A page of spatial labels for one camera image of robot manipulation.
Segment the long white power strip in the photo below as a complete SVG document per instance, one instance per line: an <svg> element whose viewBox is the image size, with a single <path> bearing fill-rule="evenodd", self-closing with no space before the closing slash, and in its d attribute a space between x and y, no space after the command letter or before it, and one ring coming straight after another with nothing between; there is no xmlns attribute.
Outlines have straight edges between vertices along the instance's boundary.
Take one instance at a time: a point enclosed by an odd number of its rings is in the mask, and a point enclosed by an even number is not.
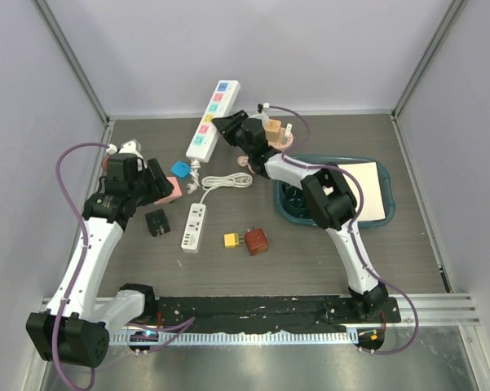
<svg viewBox="0 0 490 391"><path fill-rule="evenodd" d="M219 139L219 132L212 120L230 115L240 89L241 84L236 80L220 80L217 83L186 151L189 160L200 163L210 161Z"/></svg>

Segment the orange cube adapter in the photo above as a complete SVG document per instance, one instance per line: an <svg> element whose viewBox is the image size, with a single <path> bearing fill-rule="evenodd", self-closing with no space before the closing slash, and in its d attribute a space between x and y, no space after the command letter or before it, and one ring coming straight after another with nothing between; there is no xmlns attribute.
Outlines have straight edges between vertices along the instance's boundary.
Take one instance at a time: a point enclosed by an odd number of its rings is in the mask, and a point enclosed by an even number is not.
<svg viewBox="0 0 490 391"><path fill-rule="evenodd" d="M280 138L281 121L270 119L263 128L267 141L269 143L277 143Z"/></svg>

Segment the blue plug adapter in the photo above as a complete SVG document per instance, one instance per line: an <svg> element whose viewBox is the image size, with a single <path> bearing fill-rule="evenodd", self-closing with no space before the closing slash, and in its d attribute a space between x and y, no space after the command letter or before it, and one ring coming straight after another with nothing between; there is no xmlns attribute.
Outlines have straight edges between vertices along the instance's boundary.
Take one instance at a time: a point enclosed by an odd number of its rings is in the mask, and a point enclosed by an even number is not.
<svg viewBox="0 0 490 391"><path fill-rule="evenodd" d="M186 162L176 161L170 168L170 172L178 178L187 178L191 173L191 167Z"/></svg>

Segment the pink round socket base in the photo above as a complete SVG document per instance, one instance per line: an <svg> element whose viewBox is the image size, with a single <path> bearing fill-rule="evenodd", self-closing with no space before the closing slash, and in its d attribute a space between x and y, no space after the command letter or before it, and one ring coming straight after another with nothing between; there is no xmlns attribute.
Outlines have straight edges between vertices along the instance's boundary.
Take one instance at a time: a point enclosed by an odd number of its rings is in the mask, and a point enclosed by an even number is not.
<svg viewBox="0 0 490 391"><path fill-rule="evenodd" d="M268 142L268 145L278 151L285 152L292 147L294 135L290 134L287 139L281 138L278 142Z"/></svg>

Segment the black cube adapter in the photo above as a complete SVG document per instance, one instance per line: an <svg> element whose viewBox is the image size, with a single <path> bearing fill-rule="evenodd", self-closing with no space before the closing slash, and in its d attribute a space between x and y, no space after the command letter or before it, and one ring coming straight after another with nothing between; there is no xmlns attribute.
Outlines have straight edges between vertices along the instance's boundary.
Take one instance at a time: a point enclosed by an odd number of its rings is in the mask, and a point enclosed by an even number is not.
<svg viewBox="0 0 490 391"><path fill-rule="evenodd" d="M145 214L145 222L152 237L161 237L168 234L170 224L164 209L156 209Z"/></svg>

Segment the white plug adapter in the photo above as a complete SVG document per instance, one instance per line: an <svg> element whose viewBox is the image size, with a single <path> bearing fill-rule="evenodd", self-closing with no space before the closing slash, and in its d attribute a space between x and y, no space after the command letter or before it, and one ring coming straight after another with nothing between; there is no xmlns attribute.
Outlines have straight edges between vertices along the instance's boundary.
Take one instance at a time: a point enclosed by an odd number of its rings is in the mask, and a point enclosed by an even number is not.
<svg viewBox="0 0 490 391"><path fill-rule="evenodd" d="M281 133L280 141L282 144L291 144L293 142L294 137L292 135L292 128L293 128L293 125L291 123L286 124L286 127L284 128L284 130Z"/></svg>

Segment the yellow usb plug adapter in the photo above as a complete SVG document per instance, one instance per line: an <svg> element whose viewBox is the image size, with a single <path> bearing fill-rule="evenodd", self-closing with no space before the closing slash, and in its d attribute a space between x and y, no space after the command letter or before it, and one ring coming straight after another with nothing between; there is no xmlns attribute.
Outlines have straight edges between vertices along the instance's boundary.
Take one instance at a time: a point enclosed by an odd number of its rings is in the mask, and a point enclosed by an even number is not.
<svg viewBox="0 0 490 391"><path fill-rule="evenodd" d="M245 242L245 238L237 232L227 233L223 236L223 244L225 248L238 248Z"/></svg>

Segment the red carp cube adapter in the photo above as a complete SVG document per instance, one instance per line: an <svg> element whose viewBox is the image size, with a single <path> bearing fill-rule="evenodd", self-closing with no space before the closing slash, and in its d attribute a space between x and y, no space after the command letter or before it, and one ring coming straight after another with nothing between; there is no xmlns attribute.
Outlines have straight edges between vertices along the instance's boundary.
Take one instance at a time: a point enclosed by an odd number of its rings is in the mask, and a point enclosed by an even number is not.
<svg viewBox="0 0 490 391"><path fill-rule="evenodd" d="M250 256L256 256L268 250L267 237L262 228L253 228L244 235L245 246Z"/></svg>

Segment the small white usb power strip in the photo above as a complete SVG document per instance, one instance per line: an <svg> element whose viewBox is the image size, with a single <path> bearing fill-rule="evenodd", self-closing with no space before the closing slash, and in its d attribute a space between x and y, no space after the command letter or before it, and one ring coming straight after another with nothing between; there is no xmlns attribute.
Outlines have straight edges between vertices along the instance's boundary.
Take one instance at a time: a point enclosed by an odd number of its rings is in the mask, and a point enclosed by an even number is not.
<svg viewBox="0 0 490 391"><path fill-rule="evenodd" d="M187 215L180 247L186 253L198 253L205 222L206 205L192 203Z"/></svg>

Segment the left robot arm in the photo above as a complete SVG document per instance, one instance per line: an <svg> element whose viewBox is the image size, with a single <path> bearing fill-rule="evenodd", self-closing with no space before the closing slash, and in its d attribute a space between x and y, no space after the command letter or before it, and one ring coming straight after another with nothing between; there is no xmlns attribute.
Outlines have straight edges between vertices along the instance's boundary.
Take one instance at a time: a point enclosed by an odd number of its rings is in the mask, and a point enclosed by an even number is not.
<svg viewBox="0 0 490 391"><path fill-rule="evenodd" d="M43 360L97 368L112 334L133 320L147 325L156 318L157 303L149 285L126 283L105 305L95 303L113 250L136 209L173 190L156 159L143 160L136 152L108 158L98 191L78 214L81 239L59 289L46 309L31 313L26 322Z"/></svg>

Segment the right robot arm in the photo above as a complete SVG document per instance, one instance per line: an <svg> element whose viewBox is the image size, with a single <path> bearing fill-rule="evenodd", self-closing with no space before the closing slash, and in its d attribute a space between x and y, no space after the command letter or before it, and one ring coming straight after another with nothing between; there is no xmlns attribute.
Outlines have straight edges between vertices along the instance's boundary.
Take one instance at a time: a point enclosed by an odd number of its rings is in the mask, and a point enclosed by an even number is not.
<svg viewBox="0 0 490 391"><path fill-rule="evenodd" d="M302 191L311 218L327 232L342 260L353 315L363 322L378 316L389 294L360 237L364 193L359 181L337 165L311 165L270 146L262 121L243 110L211 123L229 145L247 155L255 174Z"/></svg>

